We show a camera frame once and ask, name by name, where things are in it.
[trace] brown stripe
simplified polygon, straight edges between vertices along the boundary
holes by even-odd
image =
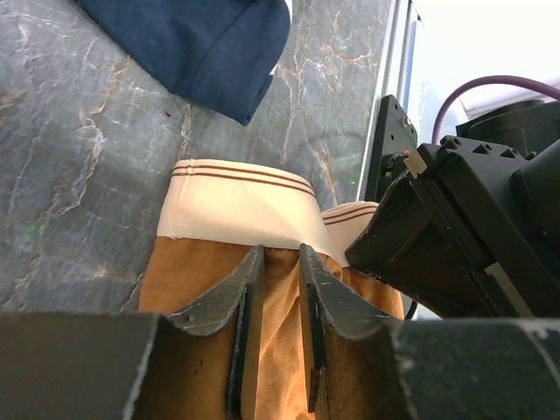
[[[242,178],[242,177],[232,177],[229,175],[220,175],[218,173],[205,173],[205,172],[197,172],[197,173],[173,173],[171,175],[171,177],[212,177],[212,178],[223,178],[223,179],[234,179],[237,181],[249,181],[249,182],[256,182],[258,184],[268,184],[270,186],[283,186],[285,188],[290,188],[291,190],[297,190],[297,191],[301,191],[302,193],[307,193],[309,195],[311,195],[312,197],[315,197],[315,194],[313,194],[313,192],[310,192],[308,190],[305,190],[303,188],[299,188],[298,186],[294,186],[294,185],[286,185],[286,184],[281,184],[279,182],[272,182],[272,181],[264,181],[262,179],[252,179],[252,178]]]
[[[354,210],[348,210],[346,213],[335,214],[334,216],[324,217],[323,220],[324,221],[329,221],[330,219],[334,219],[334,218],[340,217],[340,216],[346,216],[347,214],[361,212],[362,210],[366,210],[368,208],[377,208],[377,206],[368,205],[368,206],[358,207],[358,208],[355,208]]]
[[[361,216],[367,216],[368,214],[374,214],[374,213],[375,212],[366,212],[366,213],[356,214],[355,216],[350,216],[346,219],[336,220],[336,221],[331,221],[329,223],[325,223],[325,226],[336,225],[337,223],[342,223],[343,221],[350,221],[351,219],[358,219]]]
[[[267,173],[267,172],[262,172],[262,171],[251,171],[250,169],[227,168],[225,166],[215,166],[215,165],[211,165],[211,164],[202,164],[202,165],[198,165],[198,166],[190,166],[190,165],[189,166],[177,166],[174,169],[174,171],[177,170],[177,169],[189,169],[189,168],[194,168],[194,169],[219,169],[221,171],[252,173],[254,175],[264,175],[266,177],[284,179],[286,181],[295,182],[296,184],[300,184],[302,186],[307,186],[309,188],[312,187],[311,184],[309,184],[308,182],[299,181],[297,179],[290,178],[290,177],[283,177],[282,175],[274,175],[274,174]]]

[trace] blue fabric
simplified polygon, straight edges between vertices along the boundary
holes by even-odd
[[[175,95],[249,124],[290,32],[284,0],[75,0]]]

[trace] gray marble countertop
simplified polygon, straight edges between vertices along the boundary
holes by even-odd
[[[252,123],[168,94],[71,0],[0,0],[0,308],[132,309],[175,162],[216,158],[353,201],[384,0],[294,0]]]

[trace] cable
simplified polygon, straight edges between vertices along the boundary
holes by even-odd
[[[560,89],[547,85],[546,83],[541,83],[540,81],[527,79],[525,77],[498,75],[498,76],[480,77],[478,79],[468,81],[464,85],[455,89],[453,93],[450,94],[449,97],[444,101],[443,105],[439,109],[439,112],[437,113],[436,116],[436,121],[434,123],[434,130],[431,134],[432,144],[439,143],[439,131],[441,130],[441,124],[444,121],[445,114],[449,110],[450,106],[455,102],[455,100],[457,100],[464,92],[485,85],[517,86],[518,88],[532,90],[541,95],[549,96],[557,101],[560,101]]]
[[[410,303],[409,311],[406,312],[406,317],[404,317],[404,319],[407,319],[407,320],[413,319],[414,314],[417,313],[417,307],[418,307],[418,302],[416,300],[413,300]]]

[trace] white waistband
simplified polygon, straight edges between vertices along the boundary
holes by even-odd
[[[372,217],[375,203],[349,203],[323,214],[311,185],[289,172],[220,160],[177,162],[158,236],[269,248],[311,245],[347,267],[344,252]]]

